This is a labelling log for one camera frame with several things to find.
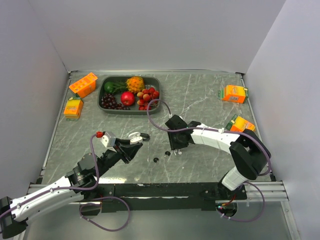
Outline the white earbud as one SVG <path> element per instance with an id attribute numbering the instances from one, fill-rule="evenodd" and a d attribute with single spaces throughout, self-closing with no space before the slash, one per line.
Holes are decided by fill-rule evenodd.
<path id="1" fill-rule="evenodd" d="M 180 149 L 175 149 L 173 150 L 173 154 L 177 156 L 177 155 L 182 155 L 183 153 Z"/>

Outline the white earbud charging case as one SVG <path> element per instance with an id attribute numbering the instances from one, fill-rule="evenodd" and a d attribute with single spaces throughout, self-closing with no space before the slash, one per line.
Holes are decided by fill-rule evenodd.
<path id="1" fill-rule="evenodd" d="M 140 132 L 133 132 L 128 135 L 128 138 L 131 145 L 143 142 L 143 137 Z"/>

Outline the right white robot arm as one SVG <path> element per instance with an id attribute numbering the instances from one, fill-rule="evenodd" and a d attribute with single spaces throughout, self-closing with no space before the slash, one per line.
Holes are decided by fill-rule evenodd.
<path id="1" fill-rule="evenodd" d="M 219 182 L 218 193 L 223 199 L 230 199 L 244 182 L 256 180 L 271 158 L 269 150 L 250 129 L 232 133 L 198 121 L 186 123 L 178 115 L 173 115 L 165 125 L 172 150 L 190 144 L 205 145 L 232 156 L 234 167 Z"/>

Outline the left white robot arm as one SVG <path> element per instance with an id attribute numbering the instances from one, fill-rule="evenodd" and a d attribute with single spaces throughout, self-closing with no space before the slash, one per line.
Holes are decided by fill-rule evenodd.
<path id="1" fill-rule="evenodd" d="M 54 183 L 22 197 L 1 198 L 2 238 L 19 235 L 35 218 L 69 203 L 95 200 L 99 195 L 100 177 L 119 161 L 130 163 L 142 146 L 142 140 L 132 143 L 128 139 L 116 138 L 101 156 L 94 151 L 85 154 L 71 171 Z"/>

